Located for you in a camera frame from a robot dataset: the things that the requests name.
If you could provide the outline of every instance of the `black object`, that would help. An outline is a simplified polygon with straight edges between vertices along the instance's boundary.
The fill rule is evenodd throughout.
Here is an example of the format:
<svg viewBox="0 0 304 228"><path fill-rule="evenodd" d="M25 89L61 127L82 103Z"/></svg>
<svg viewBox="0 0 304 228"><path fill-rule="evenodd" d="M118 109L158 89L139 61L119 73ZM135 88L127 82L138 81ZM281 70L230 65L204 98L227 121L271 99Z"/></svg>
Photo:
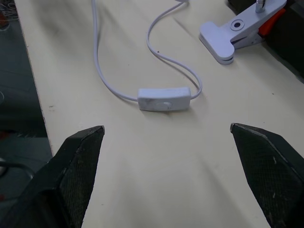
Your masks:
<svg viewBox="0 0 304 228"><path fill-rule="evenodd" d="M256 0L228 0L236 14L243 12ZM287 0L286 12L278 19L265 39L282 60L288 62L304 77L304 0Z"/></svg>
<svg viewBox="0 0 304 228"><path fill-rule="evenodd" d="M272 228L304 227L304 159L280 135L233 123L248 184Z"/></svg>
<svg viewBox="0 0 304 228"><path fill-rule="evenodd" d="M32 179L0 228L80 228L91 198L102 126L67 138Z"/></svg>
<svg viewBox="0 0 304 228"><path fill-rule="evenodd" d="M232 9L235 11L236 14L243 12L256 2L257 0L228 0L228 3L231 5ZM295 2L296 0L287 0L287 3L284 8L289 8Z"/></svg>

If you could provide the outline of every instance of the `metal rod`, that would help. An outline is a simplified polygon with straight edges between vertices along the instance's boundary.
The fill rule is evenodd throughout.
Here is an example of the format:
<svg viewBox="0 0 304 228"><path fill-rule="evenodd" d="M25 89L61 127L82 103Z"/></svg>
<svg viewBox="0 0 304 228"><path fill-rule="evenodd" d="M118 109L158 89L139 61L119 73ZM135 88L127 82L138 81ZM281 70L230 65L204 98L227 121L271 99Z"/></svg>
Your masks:
<svg viewBox="0 0 304 228"><path fill-rule="evenodd" d="M265 11L265 2L266 0L256 0L256 13L262 13Z"/></svg>

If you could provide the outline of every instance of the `white cable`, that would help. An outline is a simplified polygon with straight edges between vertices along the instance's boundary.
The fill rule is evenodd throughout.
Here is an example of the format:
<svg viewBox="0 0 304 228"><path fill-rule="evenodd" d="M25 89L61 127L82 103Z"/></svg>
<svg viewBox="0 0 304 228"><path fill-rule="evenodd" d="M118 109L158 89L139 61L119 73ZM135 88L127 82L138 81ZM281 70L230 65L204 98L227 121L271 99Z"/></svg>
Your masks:
<svg viewBox="0 0 304 228"><path fill-rule="evenodd" d="M126 100L130 100L130 101L136 101L137 102L137 98L136 97L131 97L131 96L127 96L124 95L120 92L118 92L117 90L113 89L110 84L106 81L100 66L99 66L99 62L98 62L98 32L97 32L97 10L96 10L96 1L92 0L92 13L93 13L93 26L94 26L94 62L95 62L95 67L98 71L98 74L101 78L101 80L103 81L103 83L105 84L105 86L116 96L124 98Z"/></svg>
<svg viewBox="0 0 304 228"><path fill-rule="evenodd" d="M172 59L172 58L169 58L169 57L167 57L167 56L164 56L164 55L158 53L156 50L154 50L154 49L151 47L150 40L149 40L149 38L150 38L150 33L151 33L152 28L154 27L154 25L155 25L163 16L165 16L167 13L170 13L171 11L175 10L176 8L178 8L179 6L181 6L181 5L184 4L184 3L187 3L187 2L181 2L181 3L177 4L176 6L174 6L174 7L170 8L170 9L168 9L168 10L165 11L165 12L163 12L161 15L159 15L159 16L152 22L152 24L150 25L149 30L148 30L148 33L147 33L147 38L146 38L147 40L146 40L146 41L147 41L147 46L148 46L149 50L150 50L155 56L157 56L157 57L159 57L159 58L162 58L162 59L165 59L165 60L167 60L167 61L169 61L169 62L171 62L171 63L174 63L174 64L176 64L176 65L179 65L180 67L182 67L182 68L186 69L187 71L189 71L189 72L196 78L196 80L197 80L198 83L199 83L199 89L198 89L198 91L197 91L197 93L196 93L195 95L191 96L191 100L192 100L192 99L198 97L198 96L200 95L201 91L202 91L203 85L202 85L201 79L198 77L198 75L197 75L193 70L191 70L191 69L190 69L189 67L187 67L186 65L184 65L184 64L182 64L182 63L180 63L180 62L178 62L178 61L176 61L176 60L174 60L174 59Z"/></svg>
<svg viewBox="0 0 304 228"><path fill-rule="evenodd" d="M8 18L6 20L0 20L0 22L19 19L15 4L14 4L14 6L12 6L12 4L10 3L10 4L8 4L8 6L5 6L0 3L0 12L3 14L4 17Z"/></svg>
<svg viewBox="0 0 304 228"><path fill-rule="evenodd" d="M172 62L174 64L177 64L179 65L180 67L186 69L187 71L189 71L191 74L193 74L193 76L197 79L198 83L199 83L199 89L198 89L198 92L191 96L191 99L194 99L196 97L198 97L202 91L202 82L200 80L200 78L196 75L196 73L194 73L190 68L188 68L187 66L183 65L182 63L174 60L174 59L171 59L169 57L166 57L162 54L159 54L157 53L150 45L150 42L149 42L149 37L150 37L150 33L151 33L151 30L152 28L154 27L154 25L164 16L166 15L167 13L171 12L172 10L176 9L177 7L181 6L184 2L182 3L179 3L178 5L172 7L171 9L165 11L164 13L162 13L161 15L159 15L154 21L153 23L150 25L149 27L149 30L148 30L148 33L147 33L147 45L148 45L148 48L149 50L156 56L158 56L159 58L162 58L162 59L165 59L169 62ZM102 80L102 82L105 84L105 86L113 93L115 94L116 96L118 97L121 97L121 98L124 98L126 100L130 100L130 101L135 101L137 102L138 99L136 97L131 97L131 96L127 96L125 94L122 94L120 92L118 92L117 90L113 89L110 84L107 82L107 80L105 79L102 71L101 71L101 68L99 66L99 62L98 62L98 19L97 19L97 9L96 9L96 0L92 0L92 13L93 13L93 27L94 27L94 63L95 63L95 67L98 71L98 74Z"/></svg>

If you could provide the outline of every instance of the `small dark spot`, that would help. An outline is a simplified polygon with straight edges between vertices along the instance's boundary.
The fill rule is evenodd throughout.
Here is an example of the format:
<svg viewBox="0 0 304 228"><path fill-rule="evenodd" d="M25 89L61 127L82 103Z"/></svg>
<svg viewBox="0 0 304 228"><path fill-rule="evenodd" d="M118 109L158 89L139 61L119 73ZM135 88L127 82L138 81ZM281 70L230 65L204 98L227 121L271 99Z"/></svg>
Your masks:
<svg viewBox="0 0 304 228"><path fill-rule="evenodd" d="M238 28L240 26L241 26L241 23L239 23L239 22L237 22L237 23L234 24L234 27L236 27L236 28Z"/></svg>

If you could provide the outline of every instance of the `wire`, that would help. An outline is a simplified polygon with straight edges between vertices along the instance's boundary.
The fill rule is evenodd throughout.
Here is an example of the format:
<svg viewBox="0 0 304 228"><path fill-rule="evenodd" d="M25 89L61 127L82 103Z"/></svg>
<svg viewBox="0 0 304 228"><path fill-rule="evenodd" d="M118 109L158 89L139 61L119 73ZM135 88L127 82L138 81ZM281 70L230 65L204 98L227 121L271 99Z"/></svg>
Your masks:
<svg viewBox="0 0 304 228"><path fill-rule="evenodd" d="M92 13L93 13L93 26L94 26L94 63L95 63L96 70L98 71L98 74L99 74L102 82L116 96L122 97L126 100L137 102L136 97L127 96L127 95L124 95L124 94L118 92L117 90L113 89L110 86L110 84L106 81L106 79L100 69L99 62L98 62L98 32L97 32L98 29L97 29L97 10L96 10L96 1L95 0L92 0Z"/></svg>
<svg viewBox="0 0 304 228"><path fill-rule="evenodd" d="M189 71L189 72L196 78L197 82L199 83L199 88L198 88L197 93L191 97L191 100L192 100L192 99L198 97L198 96L200 95L202 89L203 89L203 85L202 85L201 79L200 79L200 78L198 77L198 75L197 75L193 70L191 70L189 67L187 67L186 65L184 65L184 64L182 64L182 63L180 63L180 62L178 62L178 61L176 61L176 60L174 60L174 59L172 59L172 58L169 58L169 57L167 57L167 56L165 56L165 55L162 55L162 54L158 53L155 49L153 49L153 48L151 47L151 44L150 44L150 33L151 33L152 28L154 27L154 25L155 25L163 16L165 16L166 14L168 14L168 13L170 13L171 11L175 10L176 8L178 8L179 6L181 6L181 5L184 4L184 3L186 3L186 2L181 2L181 3L177 4L176 6L173 6L172 8L170 8L170 9L168 9L167 11L163 12L161 15L159 15L159 16L152 22L152 24L150 25L149 30L148 30L148 33L147 33L146 41L147 41L147 46L148 46L149 50L150 50L155 56L157 56L157 57L159 57L159 58L161 58L161 59L167 60L167 61L169 61L169 62L171 62L171 63L176 64L176 65L179 65L180 67L182 67L182 68L186 69L187 71Z"/></svg>
<svg viewBox="0 0 304 228"><path fill-rule="evenodd" d="M0 12L4 17L8 18L7 20L0 20L0 22L8 22L19 19L16 5L14 3L9 3L7 6L0 3Z"/></svg>
<svg viewBox="0 0 304 228"><path fill-rule="evenodd" d="M153 22L152 24L150 25L149 27L149 30L148 30L148 33L147 33L147 38L146 38L146 42L147 42L147 46L149 48L149 50L157 57L161 58L161 59L164 59L164 60L167 60L171 63L174 63L176 65L179 65L180 67L186 69L187 71L189 71L195 78L196 80L198 81L199 83L199 88L198 88L198 91L195 95L191 96L191 100L198 97L202 91L202 82L201 82L201 79L197 76L197 74L192 71L190 68L188 68L186 65L172 59L172 58L169 58L169 57L166 57L160 53L157 53L152 47L151 47L151 44L150 44L150 41L149 41L149 38L150 38L150 33L151 33L151 30L152 28L154 27L154 25L163 17L165 16L167 13L175 10L176 8L178 8L179 6L181 6L182 4L184 4L184 2L182 3L179 3L177 4L176 6L170 8L169 10L163 12L161 15L159 15ZM98 74L102 80L102 82L105 84L105 86L113 93L115 94L116 96L118 97L121 97L121 98L124 98L126 100L130 100L130 101L135 101L137 102L137 98L136 97L131 97L131 96L127 96L127 95L124 95L120 92L118 92L117 90L113 89L110 84L107 82L107 80L105 79L102 71L101 71L101 68L100 68L100 65L99 65L99 61L98 61L98 20L97 20L97 9L96 9L96 0L92 0L92 13L93 13L93 27L94 27L94 63L95 63L95 67L98 71Z"/></svg>
<svg viewBox="0 0 304 228"><path fill-rule="evenodd" d="M33 177L35 176L35 172L24 164L0 161L0 167L7 167L7 168L12 167L12 168L22 169L29 176L30 179L33 179Z"/></svg>

